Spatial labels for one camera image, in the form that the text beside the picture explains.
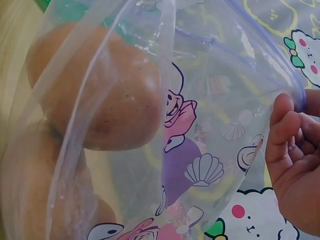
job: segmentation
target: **seashell print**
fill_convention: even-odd
[[[205,153],[189,164],[184,176],[195,187],[208,187],[224,175],[224,166],[215,156]]]
[[[231,122],[219,131],[220,135],[227,141],[237,140],[243,137],[245,129],[238,122]]]

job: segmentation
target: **green leaf print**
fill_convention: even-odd
[[[296,49],[296,44],[295,41],[293,41],[292,39],[285,37],[284,38],[284,44],[289,48],[289,49]]]
[[[219,236],[225,233],[225,224],[221,219],[218,219],[206,233],[212,237]]]
[[[296,68],[304,68],[305,67],[304,63],[301,61],[301,59],[298,56],[292,56],[291,61],[292,61],[293,66],[295,66]]]

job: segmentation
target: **cartoon bunny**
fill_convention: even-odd
[[[205,233],[213,240],[298,240],[299,231],[280,214],[272,188],[238,190]]]

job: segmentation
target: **cartoon print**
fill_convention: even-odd
[[[195,226],[204,216],[204,211],[199,207],[192,206],[188,212],[183,204],[174,204],[168,208],[167,217],[171,224],[176,227],[176,232],[185,240],[189,230]]]
[[[220,128],[220,135],[227,141],[234,141],[241,139],[245,135],[245,126],[249,126],[253,114],[249,110],[243,110],[238,116],[238,122],[231,122]]]
[[[289,48],[293,66],[301,69],[303,75],[320,88],[320,39],[296,29],[291,32],[291,38],[285,37],[283,41]]]
[[[284,38],[290,34],[290,31],[297,26],[298,12],[291,6],[288,0],[279,0],[275,9],[269,1],[243,0],[244,9],[253,17],[261,26],[267,29],[270,33]],[[285,16],[286,21],[279,24],[277,15]]]
[[[198,146],[190,139],[185,138],[183,144],[164,152],[161,179],[166,193],[167,207],[171,206],[193,183],[185,177],[189,164],[201,157]]]
[[[245,129],[238,122],[230,122],[220,128],[219,133],[227,141],[238,140],[245,134]]]
[[[153,218],[148,218],[139,223],[133,230],[120,236],[117,240],[157,240],[159,227],[150,226],[153,222]]]
[[[177,65],[174,63],[172,65],[175,74],[173,74],[173,85],[168,91],[164,122],[164,151],[166,153],[185,141],[185,134],[197,118],[196,108],[198,105],[196,101],[185,100],[181,95],[184,76]]]
[[[211,117],[201,119],[195,124],[194,127],[194,139],[195,144],[199,147],[202,154],[207,152],[206,144],[208,139],[208,134],[212,130],[210,125]]]
[[[275,192],[270,187],[261,191],[238,190],[221,213],[220,219],[205,235],[212,237],[213,240],[298,240],[300,238],[299,231],[279,212]]]
[[[237,155],[237,163],[239,168],[247,175],[249,168],[256,158],[257,153],[261,149],[264,142],[261,134],[256,135],[250,143],[250,146],[245,146],[240,149]]]
[[[197,88],[201,94],[219,95],[230,92],[231,82],[227,76],[217,75],[209,77],[207,81],[197,81]]]
[[[224,175],[224,165],[215,156],[205,153],[189,164],[184,176],[195,187],[209,187]]]
[[[225,221],[219,217],[215,223],[204,233],[204,235],[212,240],[228,240],[228,237],[225,235],[225,231]]]
[[[173,216],[171,223],[160,228],[157,225],[152,226],[154,219],[148,218],[117,240],[185,240],[190,228],[196,225],[204,215],[204,211],[196,206],[192,206],[186,213],[182,204],[175,212],[171,208],[169,213]]]
[[[195,4],[204,4],[205,0],[176,0],[175,1],[175,7],[176,7],[176,11],[181,11],[183,9],[186,9],[192,5]],[[162,7],[163,7],[163,1],[160,0],[159,2],[157,2],[156,4],[156,9],[158,9],[159,11],[161,11]]]
[[[167,204],[167,194],[166,194],[166,189],[164,186],[161,187],[161,201],[160,201],[160,206],[157,208],[155,211],[155,216],[160,216],[166,209],[166,204]]]
[[[124,226],[117,223],[100,223],[94,226],[87,240],[106,240],[119,234],[124,229]]]

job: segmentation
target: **brown potato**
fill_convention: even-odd
[[[61,144],[48,125],[39,122],[30,125],[14,142],[14,151],[5,155],[7,174],[2,182],[10,187],[2,189],[2,209],[10,239],[45,239],[48,196]],[[85,240],[94,225],[116,222],[111,207],[94,195],[83,150],[74,177],[56,183],[50,240]],[[88,207],[95,201],[97,210],[90,218]]]
[[[26,58],[32,88],[74,26],[75,23],[61,25],[32,45]],[[47,118],[61,134],[66,131],[89,63],[107,32],[108,29],[101,26],[94,30],[41,101]],[[102,103],[94,115],[89,115],[92,103],[85,111],[84,107],[98,92]],[[157,65],[142,50],[112,33],[95,61],[81,95],[78,110],[82,110],[83,118],[80,123],[90,122],[83,146],[93,150],[121,151],[148,143],[160,125],[161,94],[161,74]]]

